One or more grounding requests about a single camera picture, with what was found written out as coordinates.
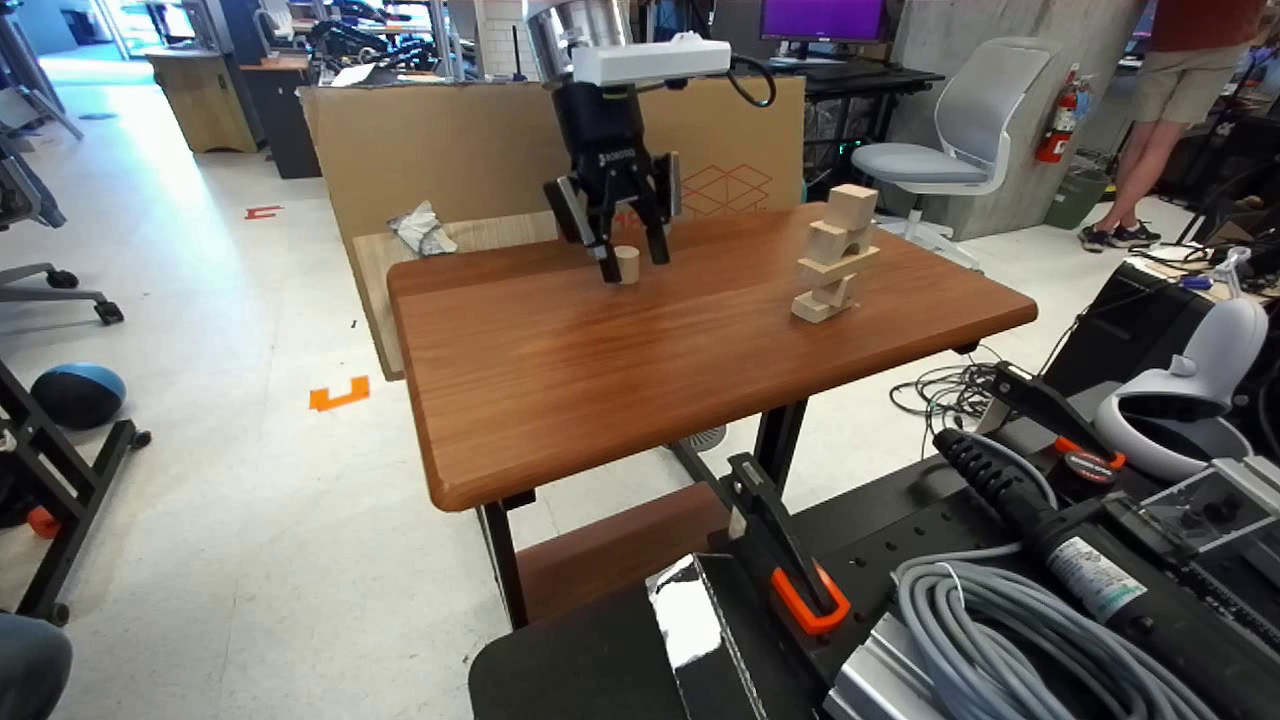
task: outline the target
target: gray seat cushion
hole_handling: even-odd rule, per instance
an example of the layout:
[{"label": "gray seat cushion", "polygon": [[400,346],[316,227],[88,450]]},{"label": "gray seat cushion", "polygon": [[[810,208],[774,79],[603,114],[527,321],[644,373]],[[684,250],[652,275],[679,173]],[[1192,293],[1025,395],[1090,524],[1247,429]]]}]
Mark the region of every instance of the gray seat cushion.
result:
[{"label": "gray seat cushion", "polygon": [[987,173],[963,160],[923,145],[882,142],[854,151],[854,167],[886,182],[973,183]]}]

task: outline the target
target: purple screen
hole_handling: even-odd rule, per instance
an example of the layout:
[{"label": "purple screen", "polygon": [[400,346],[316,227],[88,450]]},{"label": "purple screen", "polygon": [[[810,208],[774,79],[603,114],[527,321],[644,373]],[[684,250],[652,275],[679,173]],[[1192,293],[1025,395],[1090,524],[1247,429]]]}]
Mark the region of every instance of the purple screen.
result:
[{"label": "purple screen", "polygon": [[879,38],[884,0],[764,0],[765,38]]}]

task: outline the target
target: computer monitor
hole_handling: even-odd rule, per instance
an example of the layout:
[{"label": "computer monitor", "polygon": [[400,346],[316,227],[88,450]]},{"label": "computer monitor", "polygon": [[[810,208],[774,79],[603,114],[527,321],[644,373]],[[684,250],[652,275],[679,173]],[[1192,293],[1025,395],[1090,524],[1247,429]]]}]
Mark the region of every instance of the computer monitor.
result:
[{"label": "computer monitor", "polygon": [[762,0],[760,38],[881,42],[884,0]]}]

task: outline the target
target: red shirt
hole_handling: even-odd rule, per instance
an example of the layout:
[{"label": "red shirt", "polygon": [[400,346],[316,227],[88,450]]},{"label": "red shirt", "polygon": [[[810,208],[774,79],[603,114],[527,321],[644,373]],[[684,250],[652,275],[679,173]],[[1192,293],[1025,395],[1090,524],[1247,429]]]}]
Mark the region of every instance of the red shirt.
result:
[{"label": "red shirt", "polygon": [[1151,27],[1153,53],[1243,45],[1258,32],[1266,0],[1158,0]]}]

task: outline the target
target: wooden cylinder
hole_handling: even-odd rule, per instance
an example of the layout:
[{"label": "wooden cylinder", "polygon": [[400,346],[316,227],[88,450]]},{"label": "wooden cylinder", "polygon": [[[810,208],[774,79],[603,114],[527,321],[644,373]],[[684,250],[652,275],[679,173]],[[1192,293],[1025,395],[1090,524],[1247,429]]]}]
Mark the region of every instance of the wooden cylinder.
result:
[{"label": "wooden cylinder", "polygon": [[613,255],[618,259],[618,270],[622,273],[622,284],[634,284],[640,279],[640,251],[630,245],[620,245],[613,249]]}]

